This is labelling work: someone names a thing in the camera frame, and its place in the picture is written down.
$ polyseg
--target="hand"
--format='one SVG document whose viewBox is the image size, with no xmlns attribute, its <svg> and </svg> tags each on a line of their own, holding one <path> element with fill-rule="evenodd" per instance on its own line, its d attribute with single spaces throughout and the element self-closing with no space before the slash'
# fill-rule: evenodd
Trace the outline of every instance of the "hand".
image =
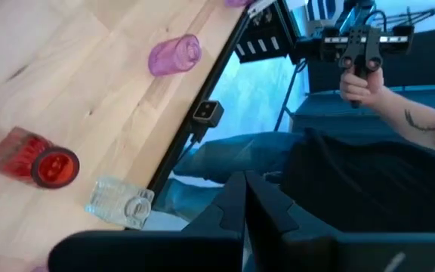
<svg viewBox="0 0 435 272">
<path fill-rule="evenodd" d="M 355 76 L 355 66 L 352 66 L 341 75 L 340 95 L 345 101 L 356 100 L 367 107 L 377 103 L 387 92 L 384 87 L 384 76 L 382 68 L 370 73 L 367 80 Z"/>
</svg>

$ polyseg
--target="black shirt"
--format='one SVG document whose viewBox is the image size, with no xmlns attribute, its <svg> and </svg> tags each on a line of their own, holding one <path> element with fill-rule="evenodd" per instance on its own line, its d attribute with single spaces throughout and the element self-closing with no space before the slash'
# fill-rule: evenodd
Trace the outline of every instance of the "black shirt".
<svg viewBox="0 0 435 272">
<path fill-rule="evenodd" d="M 313 129 L 285 165 L 282 190 L 346 232 L 435 232 L 435 151 L 346 144 Z"/>
</svg>

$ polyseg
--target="black metal frame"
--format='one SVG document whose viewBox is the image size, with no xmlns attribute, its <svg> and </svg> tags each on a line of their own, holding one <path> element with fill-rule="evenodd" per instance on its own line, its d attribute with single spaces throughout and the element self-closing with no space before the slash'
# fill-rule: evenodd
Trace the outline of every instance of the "black metal frame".
<svg viewBox="0 0 435 272">
<path fill-rule="evenodd" d="M 272 20 L 270 22 L 261 22 L 259 26 L 254 26 L 250 23 L 243 33 L 238 44 L 242 45 L 241 50 L 245 52 L 245 54 L 241 54 L 239 49 L 235 50 L 240 63 L 266 60 L 274 57 L 286 57 L 293 52 L 293 45 L 300 35 L 300 32 L 296 24 L 295 16 L 292 12 L 288 12 L 286 1 L 275 1 L 262 12 L 267 11 L 272 14 Z M 279 49 L 275 49 L 271 45 L 271 37 L 276 39 Z M 244 46 L 247 42 L 256 45 L 259 39 L 264 43 L 267 49 L 266 51 L 262 51 L 260 47 L 256 47 L 256 52 L 252 53 L 247 46 Z"/>
<path fill-rule="evenodd" d="M 236 26 L 231 32 L 230 37 L 228 38 L 226 44 L 223 47 L 223 50 L 217 57 L 214 66 L 209 72 L 208 77 L 202 84 L 199 93 L 194 99 L 193 104 L 187 111 L 186 117 L 180 124 L 179 129 L 177 130 L 174 139 L 172 140 L 169 148 L 165 152 L 164 157 L 162 158 L 159 167 L 156 169 L 154 176 L 149 182 L 147 186 L 148 189 L 154 191 L 157 199 L 157 196 L 160 194 L 162 188 L 164 187 L 165 182 L 167 182 L 169 175 L 171 174 L 172 169 L 174 168 L 177 160 L 179 158 L 182 149 L 184 148 L 187 139 L 190 136 L 190 124 L 193 121 L 193 113 L 196 111 L 199 103 L 202 100 L 205 100 L 211 96 L 211 93 L 214 90 L 214 87 L 218 83 L 219 78 L 221 77 L 222 72 L 224 71 L 224 67 L 226 66 L 228 60 L 231 58 L 231 55 L 236 47 L 241 35 L 243 34 L 245 28 L 247 27 L 249 22 L 249 16 L 247 14 L 247 8 L 241 14 L 241 17 L 238 19 Z"/>
<path fill-rule="evenodd" d="M 281 105 L 281 110 L 279 111 L 278 120 L 276 121 L 275 128 L 273 131 L 278 131 L 279 125 L 281 125 L 281 121 L 285 113 L 287 113 L 290 117 L 293 117 L 293 113 L 287 106 L 288 100 L 290 98 L 290 94 L 292 94 L 293 85 L 295 84 L 295 79 L 297 74 L 301 73 L 306 66 L 307 66 L 307 62 L 305 60 L 295 65 L 295 70 L 293 71 L 292 79 L 290 80 L 290 84 L 288 85 L 288 90 L 286 91 L 285 99 L 283 100 L 283 103 Z"/>
</svg>

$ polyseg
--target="pink glass cup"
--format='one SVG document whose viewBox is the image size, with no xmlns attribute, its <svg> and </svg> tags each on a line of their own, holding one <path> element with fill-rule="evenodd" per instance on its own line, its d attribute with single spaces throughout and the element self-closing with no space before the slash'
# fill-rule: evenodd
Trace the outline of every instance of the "pink glass cup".
<svg viewBox="0 0 435 272">
<path fill-rule="evenodd" d="M 192 34 L 161 42 L 149 56 L 149 70 L 154 76 L 187 72 L 201 59 L 199 40 Z"/>
<path fill-rule="evenodd" d="M 224 3 L 228 7 L 238 8 L 251 4 L 255 0 L 224 0 Z"/>
<path fill-rule="evenodd" d="M 31 272 L 48 272 L 48 269 L 46 266 L 39 266 L 35 267 Z"/>
</svg>

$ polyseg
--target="black cable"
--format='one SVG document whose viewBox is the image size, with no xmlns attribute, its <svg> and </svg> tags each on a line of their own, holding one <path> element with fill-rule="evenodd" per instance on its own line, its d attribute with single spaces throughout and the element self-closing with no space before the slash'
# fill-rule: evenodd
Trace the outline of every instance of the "black cable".
<svg viewBox="0 0 435 272">
<path fill-rule="evenodd" d="M 411 7 L 407 7 L 407 20 L 409 22 L 409 25 L 412 26 Z"/>
<path fill-rule="evenodd" d="M 197 139 L 194 138 L 194 136 L 191 138 L 189 146 L 186 147 L 186 149 L 180 154 L 179 159 L 176 161 L 176 165 L 186 156 L 187 153 L 194 147 L 194 144 L 197 143 Z"/>
<path fill-rule="evenodd" d="M 373 11 L 367 15 L 367 17 L 363 20 L 363 24 L 367 24 L 367 21 L 372 17 L 373 15 L 380 14 L 384 18 L 384 32 L 387 31 L 387 15 L 385 15 L 385 12 L 383 11 Z"/>
<path fill-rule="evenodd" d="M 400 21 L 400 23 L 399 23 L 398 20 L 394 21 L 394 23 L 398 23 L 397 26 L 404 26 L 404 25 L 414 26 L 414 21 L 416 21 L 417 19 L 420 19 L 420 18 L 429 18 L 429 17 L 430 17 L 429 13 L 424 13 L 424 14 L 419 14 L 419 15 L 417 15 L 415 17 L 412 17 L 410 22 L 409 22 L 409 19 L 405 19 L 405 20 Z"/>
<path fill-rule="evenodd" d="M 414 19 L 417 19 L 417 18 L 419 18 L 419 17 L 426 16 L 426 15 L 430 15 L 430 14 L 429 14 L 428 12 L 424 12 L 424 13 L 421 13 L 421 14 L 415 14 L 415 15 L 413 15 L 413 16 L 412 16 L 412 14 L 411 14 L 411 20 L 414 21 Z M 406 18 L 405 16 L 404 16 L 404 18 L 402 18 L 402 19 L 394 19 L 394 20 L 388 20 L 388 21 L 387 21 L 388 24 L 391 24 L 391 23 L 400 23 L 400 24 L 404 24 L 404 23 L 408 23 L 408 22 L 409 22 L 409 19 Z"/>
<path fill-rule="evenodd" d="M 296 65 L 295 71 L 293 72 L 293 75 L 292 75 L 292 80 L 290 81 L 290 84 L 288 86 L 288 90 L 287 90 L 286 95 L 285 95 L 285 100 L 283 101 L 283 103 L 281 105 L 281 110 L 279 111 L 278 120 L 276 120 L 275 128 L 273 131 L 278 131 L 281 120 L 283 119 L 283 115 L 285 114 L 286 104 L 288 103 L 288 99 L 290 98 L 290 94 L 292 93 L 293 84 L 295 83 L 296 75 L 303 72 L 303 70 L 305 69 L 305 67 L 307 65 L 308 65 L 308 60 L 304 60 Z"/>
<path fill-rule="evenodd" d="M 429 19 L 429 18 L 431 18 L 432 16 L 433 16 L 433 15 L 430 14 L 429 16 L 426 16 L 426 17 L 421 18 L 421 19 L 419 19 L 419 20 L 413 20 L 413 21 L 412 21 L 412 25 L 415 26 L 416 24 L 422 22 L 423 20 Z"/>
<path fill-rule="evenodd" d="M 427 13 L 428 11 L 416 11 L 416 12 L 411 12 L 411 15 L 417 15 L 417 14 L 423 14 L 423 13 Z M 406 17 L 407 14 L 398 14 L 398 15 L 390 15 L 387 16 L 387 19 L 397 19 L 397 18 L 402 18 L 402 17 Z"/>
</svg>

